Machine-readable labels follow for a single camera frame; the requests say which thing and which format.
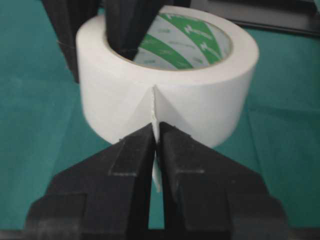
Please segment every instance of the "black clamp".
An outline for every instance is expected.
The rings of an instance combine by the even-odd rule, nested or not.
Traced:
[[[57,174],[29,210],[25,240],[286,240],[279,201],[252,170],[162,122],[164,230],[149,230],[151,124]]]

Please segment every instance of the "teal surface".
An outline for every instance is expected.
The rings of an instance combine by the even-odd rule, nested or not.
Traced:
[[[0,229],[21,229],[52,175],[109,144],[84,120],[41,2],[0,1],[0,23]],[[320,227],[320,40],[248,31],[260,60],[237,129],[216,149],[262,174],[291,226]],[[163,227],[154,189],[150,227]]]

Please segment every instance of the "masking tape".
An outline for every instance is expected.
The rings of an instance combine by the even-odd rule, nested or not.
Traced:
[[[76,36],[83,111],[98,135],[113,144],[152,122],[157,137],[162,121],[209,147],[231,135],[259,57],[246,31],[206,12],[165,6],[134,62],[115,53],[105,33],[100,15]]]

